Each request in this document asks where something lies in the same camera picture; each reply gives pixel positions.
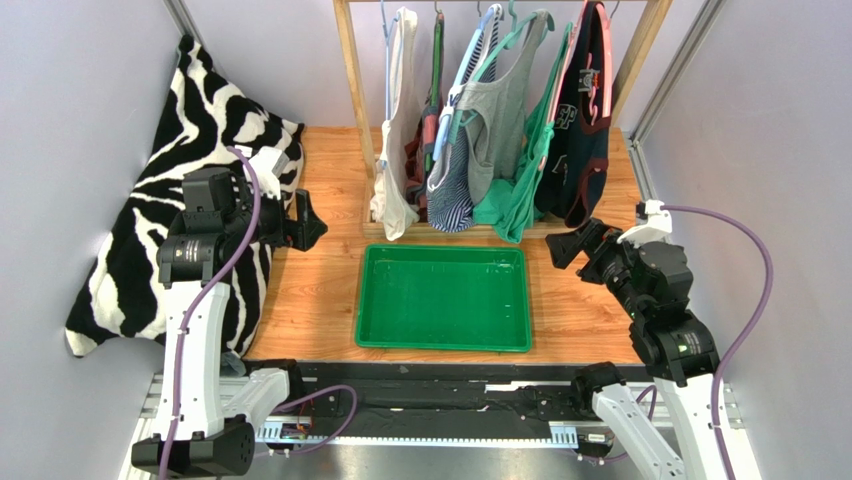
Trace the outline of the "red tank top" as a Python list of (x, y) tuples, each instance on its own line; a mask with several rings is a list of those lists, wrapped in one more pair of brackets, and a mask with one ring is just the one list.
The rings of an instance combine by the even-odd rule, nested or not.
[(428, 220), (426, 180), (430, 174), (433, 162), (433, 149), (438, 129), (439, 107), (442, 105), (443, 101), (442, 80), (441, 104), (436, 112), (431, 112), (428, 108), (428, 97), (429, 90), (415, 137), (405, 147), (406, 154), (408, 155), (405, 165), (407, 175), (405, 198), (406, 201), (417, 210), (419, 222), (421, 223), (426, 223)]

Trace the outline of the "light blue wire hanger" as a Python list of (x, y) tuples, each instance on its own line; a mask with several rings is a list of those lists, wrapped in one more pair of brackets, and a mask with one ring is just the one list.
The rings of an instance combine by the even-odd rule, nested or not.
[(392, 53), (393, 53), (393, 45), (392, 41), (394, 39), (394, 34), (398, 30), (398, 23), (400, 22), (400, 16), (395, 14), (393, 17), (390, 17), (387, 14), (386, 2), (384, 0), (379, 0), (379, 9), (381, 14), (381, 28), (382, 35), (384, 41), (384, 49), (385, 49), (385, 69), (384, 69), (384, 117), (386, 121), (389, 121), (392, 116), (393, 109), (393, 99), (392, 99)]

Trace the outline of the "green plastic hanger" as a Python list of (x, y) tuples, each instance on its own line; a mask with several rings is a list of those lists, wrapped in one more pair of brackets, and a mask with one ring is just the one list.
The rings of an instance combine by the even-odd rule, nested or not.
[(431, 112), (436, 112), (441, 104), (441, 80), (443, 71), (445, 16), (437, 11), (433, 28), (431, 55), (431, 75), (427, 106)]

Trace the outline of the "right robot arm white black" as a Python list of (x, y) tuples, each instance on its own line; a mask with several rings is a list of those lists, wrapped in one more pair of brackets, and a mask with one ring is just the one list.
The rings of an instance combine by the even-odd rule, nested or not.
[(577, 370), (571, 406), (602, 420), (646, 479), (733, 479), (722, 380), (743, 341), (719, 353), (708, 327), (688, 308), (693, 273), (686, 254), (664, 240), (673, 230), (670, 212), (645, 213), (642, 219), (626, 231), (591, 219), (545, 242), (558, 269), (585, 254), (578, 277), (606, 287), (628, 314), (632, 347), (665, 402), (679, 448), (662, 437), (611, 362)]

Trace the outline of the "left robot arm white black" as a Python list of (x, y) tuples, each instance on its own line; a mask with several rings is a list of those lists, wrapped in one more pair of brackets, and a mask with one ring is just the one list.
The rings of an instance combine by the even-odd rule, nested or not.
[(157, 252), (165, 288), (166, 345), (157, 415), (149, 438), (131, 448), (133, 467), (167, 478), (241, 476), (252, 465), (255, 429), (289, 395), (279, 368), (251, 374), (228, 402), (220, 396), (222, 330), (232, 272), (253, 242), (311, 249), (327, 232), (310, 194), (295, 192), (296, 216), (261, 194), (252, 168), (188, 174), (184, 209)]

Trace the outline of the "navy maroon tank top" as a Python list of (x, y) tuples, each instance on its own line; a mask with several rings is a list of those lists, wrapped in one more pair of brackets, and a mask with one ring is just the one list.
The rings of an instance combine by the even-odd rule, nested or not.
[(608, 146), (612, 119), (586, 121), (579, 92), (578, 38), (581, 17), (556, 83), (550, 113), (555, 121), (535, 206), (541, 213), (561, 218), (568, 228), (578, 228), (592, 216), (600, 201), (609, 168)]

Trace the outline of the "green tank top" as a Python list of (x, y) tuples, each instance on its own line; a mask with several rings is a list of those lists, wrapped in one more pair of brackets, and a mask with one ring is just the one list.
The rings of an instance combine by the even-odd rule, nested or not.
[(524, 144), (514, 177), (493, 180), (484, 200), (473, 209), (475, 223), (492, 226), (497, 236), (509, 243), (520, 243), (524, 232), (536, 220), (534, 196), (555, 135), (551, 104), (557, 79), (570, 52), (574, 28), (573, 23), (567, 24), (545, 90), (525, 121)]

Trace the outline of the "blue white striped tank top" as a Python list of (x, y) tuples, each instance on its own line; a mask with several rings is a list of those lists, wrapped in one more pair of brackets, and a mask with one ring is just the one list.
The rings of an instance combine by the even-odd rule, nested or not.
[(467, 170), (459, 158), (466, 148), (466, 141), (460, 149), (444, 146), (438, 165), (434, 167), (433, 161), (427, 178), (428, 223), (444, 233), (461, 232), (474, 225)]

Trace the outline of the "grey tank top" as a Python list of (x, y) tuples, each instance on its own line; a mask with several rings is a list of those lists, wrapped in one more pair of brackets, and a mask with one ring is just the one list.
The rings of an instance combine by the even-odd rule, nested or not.
[(522, 28), (520, 53), (512, 66), (494, 81), (466, 87), (460, 102), (461, 127), (468, 138), (469, 195), (475, 205), (485, 198), (493, 180), (513, 178), (518, 166), (531, 69), (538, 47), (555, 29), (548, 10), (530, 15), (533, 19)]

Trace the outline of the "teal plastic hanger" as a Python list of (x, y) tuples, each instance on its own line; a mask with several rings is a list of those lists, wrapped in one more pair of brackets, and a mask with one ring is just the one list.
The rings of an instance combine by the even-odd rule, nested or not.
[(458, 131), (461, 129), (462, 123), (460, 102), (465, 88), (471, 86), (474, 82), (488, 83), (496, 79), (497, 67), (495, 64), (500, 53), (503, 50), (509, 50), (518, 42), (518, 37), (522, 32), (522, 28), (526, 26), (528, 21), (533, 19), (533, 16), (530, 15), (521, 22), (515, 12), (514, 1), (510, 1), (506, 8), (502, 7), (502, 13), (503, 17), (500, 21), (492, 20), (488, 23), (488, 47), (483, 50), (482, 54), (479, 54), (479, 52), (476, 51), (470, 60), (466, 72), (466, 83), (462, 85), (462, 92), (458, 98), (458, 103), (455, 106), (454, 113), (451, 118), (450, 129), (445, 146), (447, 144), (455, 145), (457, 143)]

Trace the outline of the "light blue plastic hanger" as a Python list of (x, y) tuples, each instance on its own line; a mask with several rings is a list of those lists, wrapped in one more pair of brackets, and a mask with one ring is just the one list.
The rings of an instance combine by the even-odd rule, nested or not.
[(500, 4), (491, 5), (488, 10), (480, 17), (476, 29), (473, 31), (471, 39), (468, 42), (466, 50), (462, 56), (459, 69), (452, 82), (448, 92), (447, 101), (442, 108), (438, 118), (438, 130), (433, 149), (434, 167), (440, 161), (442, 151), (447, 141), (447, 135), (450, 129), (450, 122), (454, 113), (455, 106), (458, 103), (458, 98), (462, 92), (462, 85), (466, 83), (466, 72), (473, 54), (478, 51), (482, 54), (483, 50), (488, 47), (489, 40), (487, 39), (488, 23), (492, 20), (500, 21), (503, 17), (502, 6)]

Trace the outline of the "pink plastic hanger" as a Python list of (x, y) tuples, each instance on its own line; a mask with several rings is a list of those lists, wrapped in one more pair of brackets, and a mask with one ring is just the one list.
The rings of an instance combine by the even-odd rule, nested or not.
[(610, 19), (601, 1), (584, 4), (578, 51), (579, 92), (589, 125), (611, 117), (613, 98), (613, 55)]

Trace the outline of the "wooden clothes rack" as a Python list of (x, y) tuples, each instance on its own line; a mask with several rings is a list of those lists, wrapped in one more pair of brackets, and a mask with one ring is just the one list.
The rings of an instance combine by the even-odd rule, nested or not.
[[(361, 215), (362, 233), (367, 239), (384, 239), (383, 227), (371, 219), (369, 211), (369, 200), (374, 193), (374, 167), (379, 158), (374, 145), (374, 135), (378, 131), (370, 126), (368, 118), (368, 102), (363, 89), (350, 3), (344, 0), (334, 0), (332, 5), (352, 99), (362, 162), (367, 174)], [(626, 49), (625, 57), (614, 79), (611, 114), (613, 122), (620, 120), (624, 106), (671, 6), (670, 1), (647, 1), (645, 3), (642, 15)], [(638, 175), (633, 174), (633, 181), (628, 181), (627, 142), (618, 137), (617, 132), (618, 129), (614, 128), (610, 135), (608, 183), (595, 212), (605, 221), (619, 227), (625, 227), (634, 222), (633, 204), (639, 200)]]

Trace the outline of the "green plastic tray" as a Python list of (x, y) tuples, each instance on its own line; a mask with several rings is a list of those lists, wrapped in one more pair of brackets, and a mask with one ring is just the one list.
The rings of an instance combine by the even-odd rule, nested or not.
[(524, 252), (368, 246), (354, 341), (362, 348), (529, 352), (533, 335)]

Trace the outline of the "zebra print blanket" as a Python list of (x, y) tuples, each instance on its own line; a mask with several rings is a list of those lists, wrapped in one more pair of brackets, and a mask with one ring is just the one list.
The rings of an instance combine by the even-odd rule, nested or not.
[(84, 357), (116, 338), (164, 343), (166, 316), (160, 302), (165, 290), (156, 254), (184, 207), (182, 180), (206, 167), (242, 175), (231, 148), (275, 148), (284, 154), (278, 181), (288, 207), (306, 163), (304, 131), (304, 124), (245, 96), (215, 70), (198, 40), (183, 36), (150, 157), (68, 314), (65, 340), (71, 354)]

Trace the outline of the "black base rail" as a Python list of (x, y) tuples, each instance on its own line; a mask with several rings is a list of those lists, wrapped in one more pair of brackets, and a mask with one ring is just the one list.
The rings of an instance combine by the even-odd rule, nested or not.
[(614, 377), (644, 386), (650, 376), (639, 366), (605, 373), (600, 364), (498, 365), (402, 363), (297, 363), (251, 361), (250, 373), (266, 368), (287, 374), (291, 400), (265, 420), (240, 414), (222, 434), (194, 430), (175, 439), (170, 462), (212, 456), (225, 446), (246, 450), (249, 432), (274, 449), (322, 439), (369, 442), (493, 444), (550, 442), (558, 421), (596, 423), (591, 389)]

